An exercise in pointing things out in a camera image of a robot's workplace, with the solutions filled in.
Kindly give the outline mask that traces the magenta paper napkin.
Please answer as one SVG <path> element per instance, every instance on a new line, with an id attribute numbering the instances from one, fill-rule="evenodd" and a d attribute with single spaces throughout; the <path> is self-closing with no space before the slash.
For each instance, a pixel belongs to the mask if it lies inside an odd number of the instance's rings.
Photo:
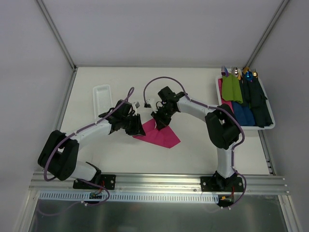
<path id="1" fill-rule="evenodd" d="M 142 126 L 146 135 L 133 136 L 135 139 L 165 148 L 173 148 L 174 146 L 176 146 L 181 142 L 178 136 L 169 126 L 161 130 L 158 130 L 154 119 L 151 119 L 143 123 Z"/>

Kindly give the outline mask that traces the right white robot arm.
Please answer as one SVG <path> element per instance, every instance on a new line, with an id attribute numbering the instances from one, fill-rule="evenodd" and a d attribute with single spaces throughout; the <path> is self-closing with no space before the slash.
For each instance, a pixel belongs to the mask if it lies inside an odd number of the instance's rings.
<path id="1" fill-rule="evenodd" d="M 158 92 L 162 101 L 151 116 L 158 130 L 166 128 L 175 113 L 186 113 L 206 123 L 211 142 L 217 147 L 217 170 L 206 182 L 211 190 L 228 191 L 236 181 L 238 174 L 234 167 L 234 146 L 239 140 L 241 126 L 227 104 L 206 105 L 189 98 L 184 92 L 174 93 L 169 87 Z"/>

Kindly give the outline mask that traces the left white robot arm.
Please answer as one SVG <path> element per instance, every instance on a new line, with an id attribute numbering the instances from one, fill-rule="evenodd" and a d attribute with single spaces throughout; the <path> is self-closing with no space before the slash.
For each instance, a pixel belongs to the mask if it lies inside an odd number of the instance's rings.
<path id="1" fill-rule="evenodd" d="M 104 186 L 101 170 L 89 162 L 78 161 L 78 153 L 98 138 L 123 129 L 129 136 L 145 136 L 138 102 L 119 100 L 115 107 L 98 116 L 97 120 L 71 134 L 55 130 L 49 135 L 38 158 L 38 165 L 53 178 L 64 181 L 75 178 L 78 187 L 91 189 Z"/>

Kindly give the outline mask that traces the green rolled napkin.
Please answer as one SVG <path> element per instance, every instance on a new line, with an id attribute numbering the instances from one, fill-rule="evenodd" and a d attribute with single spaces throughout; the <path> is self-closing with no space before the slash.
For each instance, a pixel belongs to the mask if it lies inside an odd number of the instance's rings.
<path id="1" fill-rule="evenodd" d="M 222 98 L 225 101 L 243 103 L 239 80 L 232 74 L 222 77 Z"/>

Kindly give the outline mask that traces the blue rolled napkin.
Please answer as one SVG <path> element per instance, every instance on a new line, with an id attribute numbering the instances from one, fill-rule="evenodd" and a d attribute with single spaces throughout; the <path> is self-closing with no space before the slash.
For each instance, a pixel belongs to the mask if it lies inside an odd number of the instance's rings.
<path id="1" fill-rule="evenodd" d="M 253 113 L 248 106 L 241 106 L 233 101 L 232 107 L 236 120 L 241 126 L 255 126 Z"/>

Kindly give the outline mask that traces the dark navy rolled napkin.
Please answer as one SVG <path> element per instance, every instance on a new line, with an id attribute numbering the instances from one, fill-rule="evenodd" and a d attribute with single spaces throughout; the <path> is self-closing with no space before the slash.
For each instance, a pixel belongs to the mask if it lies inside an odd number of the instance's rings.
<path id="1" fill-rule="evenodd" d="M 241 80 L 239 80 L 239 86 L 240 86 L 240 90 L 242 94 L 242 101 L 243 101 L 241 106 L 247 107 L 249 106 L 249 103 L 250 103 L 250 91 L 248 88 L 248 83 L 247 83 L 246 78 L 241 78 Z"/>

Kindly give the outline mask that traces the dark teal rolled napkin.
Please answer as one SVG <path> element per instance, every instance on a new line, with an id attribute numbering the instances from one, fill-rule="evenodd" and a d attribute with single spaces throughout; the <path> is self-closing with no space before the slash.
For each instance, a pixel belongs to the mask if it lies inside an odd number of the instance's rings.
<path id="1" fill-rule="evenodd" d="M 251 82 L 248 82 L 248 88 L 250 91 L 250 107 L 256 126 L 261 128 L 270 126 L 273 122 L 266 104 L 267 97 L 265 96 L 258 79 L 254 77 Z"/>

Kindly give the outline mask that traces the white napkin tray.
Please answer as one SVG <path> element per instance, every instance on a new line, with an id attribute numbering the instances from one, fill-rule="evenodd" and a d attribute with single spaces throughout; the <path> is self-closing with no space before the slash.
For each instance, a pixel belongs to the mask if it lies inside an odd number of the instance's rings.
<path id="1" fill-rule="evenodd" d="M 265 130 L 275 126 L 269 100 L 261 81 L 252 76 L 237 76 L 225 67 L 216 78 L 219 104 L 232 111 L 244 130 Z"/>

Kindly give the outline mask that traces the white slotted cutlery basket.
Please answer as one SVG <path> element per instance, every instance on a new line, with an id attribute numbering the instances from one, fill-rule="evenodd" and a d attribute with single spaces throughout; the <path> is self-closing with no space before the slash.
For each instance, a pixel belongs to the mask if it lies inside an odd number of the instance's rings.
<path id="1" fill-rule="evenodd" d="M 110 85 L 93 87 L 93 106 L 95 119 L 112 107 L 112 92 Z"/>

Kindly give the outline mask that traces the purple fork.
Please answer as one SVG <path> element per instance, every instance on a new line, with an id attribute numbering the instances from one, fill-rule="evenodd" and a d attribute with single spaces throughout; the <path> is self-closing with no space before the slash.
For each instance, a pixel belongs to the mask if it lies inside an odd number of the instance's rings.
<path id="1" fill-rule="evenodd" d="M 229 75 L 229 72 L 228 72 L 228 70 L 225 66 L 221 67 L 221 75 L 226 76 L 226 77 L 228 77 L 228 75 Z"/>

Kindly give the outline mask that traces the silver spoon in tray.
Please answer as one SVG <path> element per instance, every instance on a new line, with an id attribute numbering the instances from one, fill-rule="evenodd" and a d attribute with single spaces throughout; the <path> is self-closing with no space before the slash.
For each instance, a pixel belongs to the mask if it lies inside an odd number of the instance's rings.
<path id="1" fill-rule="evenodd" d="M 237 78 L 241 79 L 241 70 L 238 67 L 233 67 L 231 73 Z"/>

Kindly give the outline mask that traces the blue spoon in tray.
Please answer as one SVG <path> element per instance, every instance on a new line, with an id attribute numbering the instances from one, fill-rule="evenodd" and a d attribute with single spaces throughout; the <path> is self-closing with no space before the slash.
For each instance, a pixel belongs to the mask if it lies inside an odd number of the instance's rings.
<path id="1" fill-rule="evenodd" d="M 247 71 L 245 73 L 245 78 L 247 81 L 251 82 L 253 80 L 253 73 L 251 71 Z"/>

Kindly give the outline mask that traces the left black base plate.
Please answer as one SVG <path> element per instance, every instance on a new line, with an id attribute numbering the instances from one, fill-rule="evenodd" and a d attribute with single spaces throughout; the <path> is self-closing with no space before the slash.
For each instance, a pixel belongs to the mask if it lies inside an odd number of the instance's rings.
<path id="1" fill-rule="evenodd" d="M 96 185 L 103 186 L 107 190 L 114 190 L 116 183 L 116 175 L 99 174 L 95 176 L 90 182 Z M 98 187 L 87 184 L 81 180 L 76 180 L 73 182 L 73 189 L 98 189 Z"/>

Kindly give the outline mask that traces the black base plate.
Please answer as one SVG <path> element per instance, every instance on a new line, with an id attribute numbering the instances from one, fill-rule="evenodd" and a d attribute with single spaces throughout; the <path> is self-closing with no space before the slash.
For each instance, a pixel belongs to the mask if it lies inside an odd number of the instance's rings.
<path id="1" fill-rule="evenodd" d="M 114 190 L 116 183 L 116 175 L 99 174 L 95 176 L 90 182 L 96 185 L 103 186 L 107 190 Z M 87 184 L 81 180 L 76 180 L 73 182 L 73 189 L 98 189 L 98 187 Z"/>
<path id="2" fill-rule="evenodd" d="M 237 174 L 224 178 L 217 172 L 212 176 L 202 176 L 200 186 L 202 192 L 243 192 L 244 190 L 242 178 Z"/>

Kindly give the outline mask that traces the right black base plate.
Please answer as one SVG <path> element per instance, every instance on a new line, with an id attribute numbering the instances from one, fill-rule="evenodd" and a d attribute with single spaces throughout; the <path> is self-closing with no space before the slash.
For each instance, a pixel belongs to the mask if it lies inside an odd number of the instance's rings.
<path id="1" fill-rule="evenodd" d="M 202 192 L 243 192 L 244 190 L 242 178 L 237 174 L 224 178 L 217 172 L 212 176 L 202 176 L 200 186 Z"/>

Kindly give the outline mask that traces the aluminium mounting rail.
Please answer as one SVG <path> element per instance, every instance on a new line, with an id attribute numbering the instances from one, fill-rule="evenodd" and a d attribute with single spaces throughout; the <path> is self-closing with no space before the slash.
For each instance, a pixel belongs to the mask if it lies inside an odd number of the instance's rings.
<path id="1" fill-rule="evenodd" d="M 200 174 L 130 174 L 117 173 L 115 192 L 139 193 L 201 193 Z M 246 194 L 290 195 L 286 180 L 282 176 L 247 175 Z M 36 171 L 29 188 L 35 190 L 69 190 L 74 179 L 46 182 L 42 171 Z"/>

